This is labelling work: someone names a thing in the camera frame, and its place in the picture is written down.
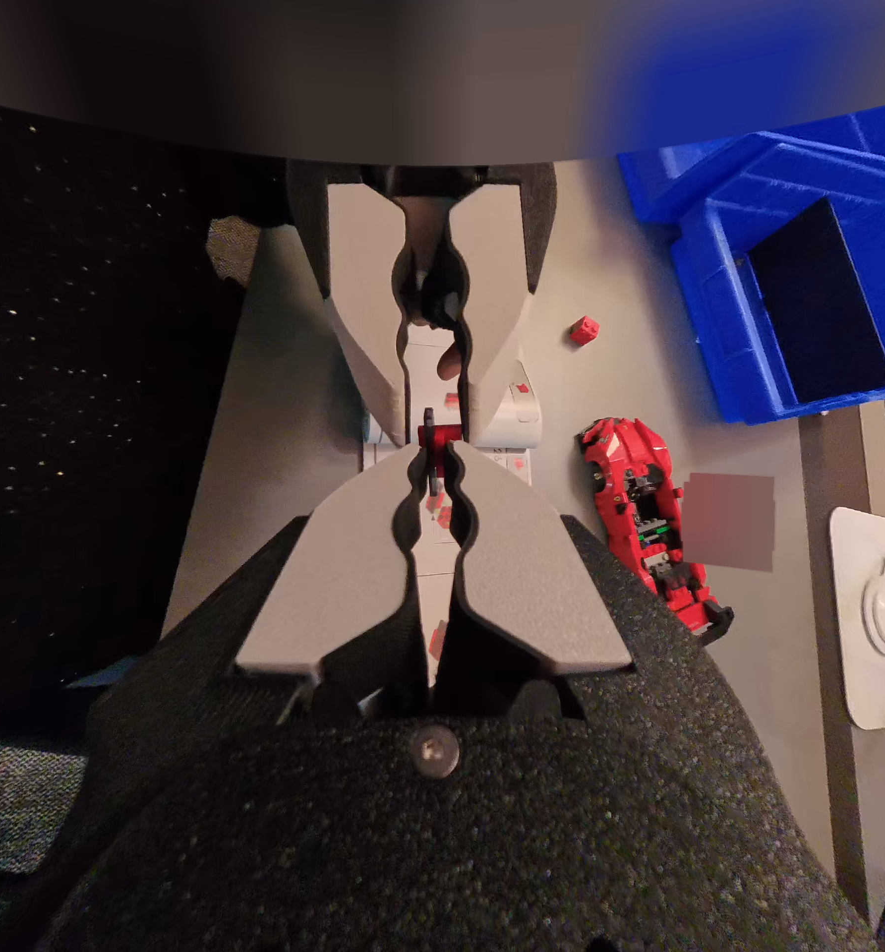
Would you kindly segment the blue plastic storage bin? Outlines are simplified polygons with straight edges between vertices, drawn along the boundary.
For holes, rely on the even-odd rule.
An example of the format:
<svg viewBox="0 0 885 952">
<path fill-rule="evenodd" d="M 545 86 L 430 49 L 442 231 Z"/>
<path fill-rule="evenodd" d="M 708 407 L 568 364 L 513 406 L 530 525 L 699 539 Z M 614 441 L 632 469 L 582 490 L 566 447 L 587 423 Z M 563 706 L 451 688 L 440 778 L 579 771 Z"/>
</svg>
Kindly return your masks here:
<svg viewBox="0 0 885 952">
<path fill-rule="evenodd" d="M 617 155 L 641 221 L 676 221 L 695 200 L 773 154 L 831 160 L 839 181 L 857 169 L 885 184 L 885 106 L 739 136 Z"/>
</svg>

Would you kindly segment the lego instruction booklet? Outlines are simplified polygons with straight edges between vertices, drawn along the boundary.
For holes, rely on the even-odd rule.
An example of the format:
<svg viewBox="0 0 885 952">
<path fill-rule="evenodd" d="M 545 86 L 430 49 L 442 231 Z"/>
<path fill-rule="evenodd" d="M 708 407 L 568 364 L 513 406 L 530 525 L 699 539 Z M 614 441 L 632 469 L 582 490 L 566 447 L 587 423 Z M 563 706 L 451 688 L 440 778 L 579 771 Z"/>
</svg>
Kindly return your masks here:
<svg viewBox="0 0 885 952">
<path fill-rule="evenodd" d="M 454 342 L 449 330 L 410 325 L 404 351 L 409 370 L 413 427 L 424 411 L 434 411 L 437 424 L 460 424 L 457 379 L 443 380 L 437 362 Z M 514 361 L 510 383 L 496 413 L 477 441 L 477 448 L 497 464 L 531 484 L 531 449 L 542 434 L 542 416 L 528 374 Z M 449 618 L 456 561 L 460 548 L 450 530 L 452 500 L 446 492 L 425 493 L 421 502 L 421 535 L 413 548 L 422 631 L 427 649 L 428 681 L 434 684 Z"/>
</svg>

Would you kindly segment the black panel on white stand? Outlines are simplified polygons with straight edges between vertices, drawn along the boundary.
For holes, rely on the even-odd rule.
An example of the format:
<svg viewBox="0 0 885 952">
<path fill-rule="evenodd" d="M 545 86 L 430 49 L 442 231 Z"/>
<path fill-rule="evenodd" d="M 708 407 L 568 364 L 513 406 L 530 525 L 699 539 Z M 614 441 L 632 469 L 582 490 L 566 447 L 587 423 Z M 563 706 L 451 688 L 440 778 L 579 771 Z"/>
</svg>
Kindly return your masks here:
<svg viewBox="0 0 885 952">
<path fill-rule="evenodd" d="M 846 705 L 862 730 L 885 729 L 885 518 L 848 507 L 829 517 Z"/>
</svg>

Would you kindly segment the blue bin with black divider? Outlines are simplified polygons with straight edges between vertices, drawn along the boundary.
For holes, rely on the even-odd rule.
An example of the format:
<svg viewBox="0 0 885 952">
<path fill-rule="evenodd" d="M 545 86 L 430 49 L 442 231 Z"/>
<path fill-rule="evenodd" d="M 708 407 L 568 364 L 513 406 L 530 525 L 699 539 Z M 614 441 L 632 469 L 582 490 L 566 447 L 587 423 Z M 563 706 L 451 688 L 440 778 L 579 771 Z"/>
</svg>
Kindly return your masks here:
<svg viewBox="0 0 885 952">
<path fill-rule="evenodd" d="M 674 265 L 724 420 L 885 400 L 885 172 L 778 144 L 679 228 Z"/>
</svg>

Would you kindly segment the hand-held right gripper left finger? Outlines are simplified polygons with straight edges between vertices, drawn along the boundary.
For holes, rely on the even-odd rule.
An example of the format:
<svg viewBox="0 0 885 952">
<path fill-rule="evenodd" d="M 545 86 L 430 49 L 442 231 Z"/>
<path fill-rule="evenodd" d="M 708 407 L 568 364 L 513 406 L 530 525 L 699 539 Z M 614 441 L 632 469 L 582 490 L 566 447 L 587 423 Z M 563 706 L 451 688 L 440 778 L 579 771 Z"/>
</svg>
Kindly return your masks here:
<svg viewBox="0 0 885 952">
<path fill-rule="evenodd" d="M 235 658 L 258 674 L 336 677 L 413 594 L 426 452 L 418 444 L 354 476 L 310 515 Z"/>
</svg>

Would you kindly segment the red lego car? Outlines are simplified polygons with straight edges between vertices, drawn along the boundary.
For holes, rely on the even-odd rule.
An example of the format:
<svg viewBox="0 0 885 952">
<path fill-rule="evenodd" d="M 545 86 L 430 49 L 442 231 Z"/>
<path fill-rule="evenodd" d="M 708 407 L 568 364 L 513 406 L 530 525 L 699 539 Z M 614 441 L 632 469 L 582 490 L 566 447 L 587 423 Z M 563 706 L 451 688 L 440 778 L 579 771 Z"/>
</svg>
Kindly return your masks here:
<svg viewBox="0 0 885 952">
<path fill-rule="evenodd" d="M 684 556 L 684 491 L 674 485 L 665 441 L 640 420 L 608 417 L 583 430 L 578 443 L 610 551 L 701 645 L 718 641 L 734 612 L 712 596 L 705 566 Z"/>
</svg>

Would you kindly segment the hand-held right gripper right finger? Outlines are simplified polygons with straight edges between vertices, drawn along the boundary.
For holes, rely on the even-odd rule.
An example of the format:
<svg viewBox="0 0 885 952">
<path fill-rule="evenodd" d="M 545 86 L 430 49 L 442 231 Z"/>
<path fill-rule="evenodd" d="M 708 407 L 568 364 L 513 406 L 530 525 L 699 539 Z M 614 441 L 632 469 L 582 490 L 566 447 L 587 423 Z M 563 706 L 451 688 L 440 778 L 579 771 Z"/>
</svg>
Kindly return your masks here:
<svg viewBox="0 0 885 952">
<path fill-rule="evenodd" d="M 559 512 L 475 447 L 446 447 L 454 594 L 469 616 L 553 675 L 620 670 L 632 656 Z"/>
</svg>

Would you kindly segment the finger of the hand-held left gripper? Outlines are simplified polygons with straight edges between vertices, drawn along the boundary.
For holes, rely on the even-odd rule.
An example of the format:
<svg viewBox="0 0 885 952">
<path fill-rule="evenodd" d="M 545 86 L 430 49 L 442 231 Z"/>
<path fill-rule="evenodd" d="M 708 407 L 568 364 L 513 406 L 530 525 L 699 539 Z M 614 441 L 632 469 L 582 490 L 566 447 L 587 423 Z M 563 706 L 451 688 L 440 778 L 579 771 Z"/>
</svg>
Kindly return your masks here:
<svg viewBox="0 0 885 952">
<path fill-rule="evenodd" d="M 449 214 L 449 237 L 465 276 L 460 329 L 463 437 L 479 443 L 504 399 L 518 359 L 526 306 L 520 186 L 484 184 Z"/>
<path fill-rule="evenodd" d="M 325 312 L 365 409 L 395 446 L 409 441 L 404 315 L 394 287 L 405 249 L 403 210 L 366 184 L 327 186 Z"/>
</svg>

